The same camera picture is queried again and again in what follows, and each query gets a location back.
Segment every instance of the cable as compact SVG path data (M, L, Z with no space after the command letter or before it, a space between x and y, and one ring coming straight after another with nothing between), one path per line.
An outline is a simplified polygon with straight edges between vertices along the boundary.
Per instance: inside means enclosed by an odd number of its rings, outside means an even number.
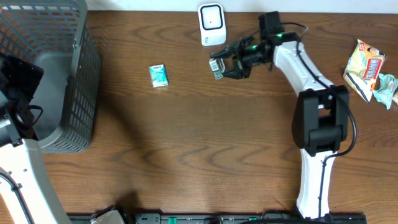
M220 58L220 69L221 72L225 72L225 64L224 64L224 60L222 58Z
M269 213L269 212L277 212L281 218L284 218L284 216L281 214L280 211L276 210L276 209L268 209L266 210L262 215L261 215L261 219L264 219L264 216Z
M250 37L254 36L254 35L257 34L259 31L260 31L260 30L254 31L254 32L250 35Z
M351 124L353 127L353 140L351 142L351 145L348 147L347 150L343 151L343 152L338 152L336 154L332 154L329 156L326 156L322 162L322 176L321 176L321 184L320 184L320 193L319 193L319 205L318 205L318 217L321 217L321 201L322 201L322 192L323 192L323 179L325 178L325 167L326 167L326 162L328 159L333 158L333 157L338 157L338 156L344 156L347 155L349 152L351 152L351 150L353 150L355 143L356 143L356 137L357 137L357 128L356 128L356 123L354 120L354 116L351 112L351 110L348 108L348 105L346 104L346 102L341 99L334 90L332 90L328 85L326 85L325 83L323 83L321 80L319 80L319 77L316 76L311 69L308 67L308 65L304 62L304 59L301 57L301 53L299 50L299 44L301 43L303 36L308 32L308 27L302 24L299 24L297 22L284 22L282 24L290 24L290 25L296 25L299 27L303 27L305 28L304 32L302 33L302 35L299 37L298 41L297 41L297 45L296 45L296 51L297 51L297 55L298 58L300 59L300 61L303 63L304 67L308 70L308 72L311 74L311 76L319 83L321 84L323 87L325 87L327 90L329 90L330 94L335 97L343 106L343 108L347 111L348 117L351 120Z
M37 106L37 105L29 105L29 109L33 109L33 110L40 110L40 114L37 116L36 120L32 123L32 126L36 124L36 122L39 120L39 118L42 116L43 114L43 108L41 106Z
M29 210L27 208L27 205L25 204L24 199L22 198L21 195L21 191L19 190L19 187L16 186L13 181L11 180L11 178L9 178L6 174L3 174L2 172L0 172L0 177L3 178L10 186L11 186L11 190L15 193L15 195L17 196L17 199L19 201L19 204L21 205L22 211L25 214L26 220L28 222L28 224L33 224L33 219L29 213Z

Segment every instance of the white wall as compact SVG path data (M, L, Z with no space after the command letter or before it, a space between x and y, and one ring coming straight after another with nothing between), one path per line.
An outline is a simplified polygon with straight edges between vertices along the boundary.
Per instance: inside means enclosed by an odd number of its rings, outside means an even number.
M398 13L398 0L86 0L90 10L196 11L218 2L226 12Z

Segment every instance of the wire mesh basket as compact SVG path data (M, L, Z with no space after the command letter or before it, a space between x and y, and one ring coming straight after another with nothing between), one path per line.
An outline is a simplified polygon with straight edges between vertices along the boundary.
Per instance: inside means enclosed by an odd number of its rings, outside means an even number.
M81 152L91 140L101 62L86 13L84 0L0 0L0 52L44 69L31 101L44 110L34 126L43 152Z

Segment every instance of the black bracket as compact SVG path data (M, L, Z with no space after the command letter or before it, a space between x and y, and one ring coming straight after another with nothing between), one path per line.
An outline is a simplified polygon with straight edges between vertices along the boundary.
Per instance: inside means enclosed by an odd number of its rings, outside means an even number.
M43 77L40 67L8 55L0 66L0 117L7 125L0 128L0 145L22 144L22 139L37 140L34 115L29 103Z
M292 124L293 139L297 147L305 149L310 156L324 151L336 152L340 142L347 138L347 112L330 91L334 91L348 105L349 93L345 86L332 86L331 90L307 90L298 95ZM330 113L319 116L320 105Z
M270 62L272 68L272 59L274 48L285 38L280 38L277 34L283 33L284 28L280 23L278 12L267 12L259 16L259 36L260 43L251 45L254 37L243 37L225 47L219 52L213 53L211 58L232 58L232 69L223 72L224 77L241 79L248 78L251 68L255 65L261 65Z

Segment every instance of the wooden table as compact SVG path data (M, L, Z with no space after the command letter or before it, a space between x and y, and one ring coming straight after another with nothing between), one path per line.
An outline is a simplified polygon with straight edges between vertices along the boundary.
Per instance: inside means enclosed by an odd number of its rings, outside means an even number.
M258 15L226 13L228 40L256 30ZM345 84L341 76L357 38L388 55L383 73L398 75L398 15L283 13L281 19L310 27L307 52L336 85ZM165 213L259 213L295 205L301 158L290 125L296 96L280 70L260 66L245 80L215 80L208 58L221 47L201 46L195 12L89 12L87 23L102 57L93 142L81 154L44 155L68 213L116 202ZM155 89L149 66L161 63L170 85ZM351 90L350 107L358 142L335 161L330 209L396 223L398 106L368 105ZM0 223L10 222L0 202Z

